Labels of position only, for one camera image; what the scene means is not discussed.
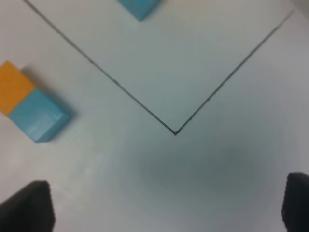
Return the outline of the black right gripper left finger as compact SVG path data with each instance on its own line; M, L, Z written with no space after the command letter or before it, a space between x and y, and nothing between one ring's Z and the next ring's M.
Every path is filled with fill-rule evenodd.
M51 232L55 222L47 181L33 181L0 204L2 232Z

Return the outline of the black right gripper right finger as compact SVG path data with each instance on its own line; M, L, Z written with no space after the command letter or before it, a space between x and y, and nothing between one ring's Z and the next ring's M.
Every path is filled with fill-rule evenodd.
M309 230L309 176L307 174L302 172L288 174L281 216L288 232Z

